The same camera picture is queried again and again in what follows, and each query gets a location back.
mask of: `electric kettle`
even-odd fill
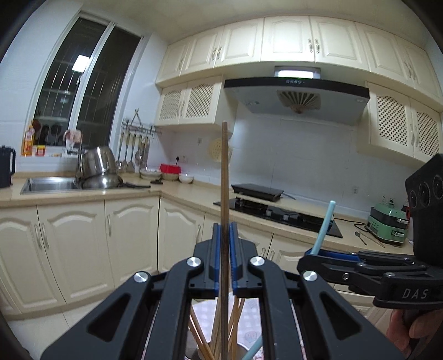
[[[3,145],[0,147],[0,188],[11,186],[11,175],[14,175],[15,172],[16,151]]]

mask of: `yellow bottle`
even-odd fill
[[[32,124],[26,130],[23,138],[22,156],[32,156],[32,146],[34,145],[35,130]]]

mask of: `ceiling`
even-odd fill
[[[169,43],[227,23],[272,15],[339,17],[424,46],[429,33],[401,0],[83,0],[156,32]]]

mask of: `range hood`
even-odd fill
[[[355,125],[369,101],[369,89],[305,78],[241,78],[225,90],[251,113],[301,116]]]

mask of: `beige countertop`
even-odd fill
[[[149,184],[148,181],[140,179],[135,175],[123,175],[125,181],[134,184]],[[220,207],[213,205],[213,202],[220,200],[220,188],[213,185],[203,184],[182,184],[178,181],[163,181],[163,185],[152,185],[151,189],[109,189],[109,190],[80,190],[50,194],[25,194],[20,195],[20,191],[25,183],[26,178],[13,178],[13,185],[6,189],[0,190],[0,208],[4,207],[21,207],[21,206],[36,206],[36,205],[53,205],[63,203],[79,203],[99,200],[119,200],[139,198],[143,196],[162,196],[165,199],[176,201],[183,205],[198,209],[213,215],[220,215]],[[326,212],[326,206],[313,205],[307,202],[282,198],[276,203],[271,203],[274,206],[283,207],[288,210],[295,210],[306,214],[323,217]],[[314,244],[317,234],[312,231],[298,229],[288,225],[275,223],[269,220],[257,218],[255,216],[242,214],[237,211],[230,211],[230,220],[236,221],[240,224],[281,235],[286,238],[301,241],[307,244]],[[368,246],[355,236],[356,228],[351,221],[339,220],[348,219],[355,220],[349,217],[335,214],[336,223],[339,227],[343,238],[336,238],[327,235],[323,243],[324,248],[341,251],[359,251],[359,250],[374,250],[389,253],[412,254],[412,245],[406,242],[402,247],[394,247],[385,244],[386,248],[381,247],[374,241],[364,238]]]

